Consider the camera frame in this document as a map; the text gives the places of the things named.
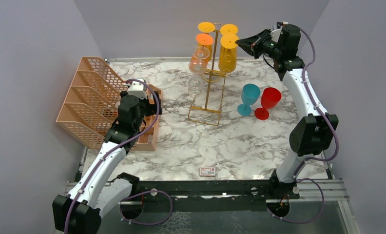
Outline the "red wine glass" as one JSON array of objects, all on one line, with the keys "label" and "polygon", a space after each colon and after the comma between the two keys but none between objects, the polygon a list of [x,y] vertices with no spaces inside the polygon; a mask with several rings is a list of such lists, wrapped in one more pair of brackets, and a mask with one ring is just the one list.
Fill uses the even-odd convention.
[{"label": "red wine glass", "polygon": [[267,120],[270,116],[269,110],[274,108],[282,98],[281,92],[273,87],[264,89],[261,96],[261,107],[255,110],[255,116],[259,120]]}]

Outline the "blue wine glass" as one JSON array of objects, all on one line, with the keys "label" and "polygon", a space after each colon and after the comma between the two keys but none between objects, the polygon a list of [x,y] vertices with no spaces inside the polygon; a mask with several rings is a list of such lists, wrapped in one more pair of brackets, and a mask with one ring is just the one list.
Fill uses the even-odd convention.
[{"label": "blue wine glass", "polygon": [[242,104],[237,107],[237,111],[241,116],[249,116],[252,113],[251,105],[255,104],[261,95],[260,88],[248,83],[243,86],[241,93]]}]

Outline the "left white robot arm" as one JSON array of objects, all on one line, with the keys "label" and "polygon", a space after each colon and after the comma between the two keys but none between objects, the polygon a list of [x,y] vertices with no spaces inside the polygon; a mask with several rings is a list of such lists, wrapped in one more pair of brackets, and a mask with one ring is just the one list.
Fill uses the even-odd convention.
[{"label": "left white robot arm", "polygon": [[138,138],[146,134],[162,113],[157,91],[154,103],[129,92],[121,93],[118,116],[108,130],[100,152],[85,175],[68,195],[57,195],[52,203],[55,228],[66,234],[95,234],[102,218],[121,200],[139,196],[138,178],[128,176],[106,182]]}]

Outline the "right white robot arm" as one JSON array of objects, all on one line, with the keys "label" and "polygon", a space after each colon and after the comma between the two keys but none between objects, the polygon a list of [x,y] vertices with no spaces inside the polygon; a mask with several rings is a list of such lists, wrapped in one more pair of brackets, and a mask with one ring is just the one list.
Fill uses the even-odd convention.
[{"label": "right white robot arm", "polygon": [[299,122],[289,136],[290,151],[271,174],[267,186],[271,197],[282,198],[290,195],[307,161],[328,162],[336,157],[339,119],[326,110],[314,92],[307,73],[313,62],[304,63],[297,55],[301,34],[307,33],[284,22],[278,22],[277,27],[238,39],[236,44],[254,59],[262,55],[273,59],[274,70],[289,90],[297,109]]}]

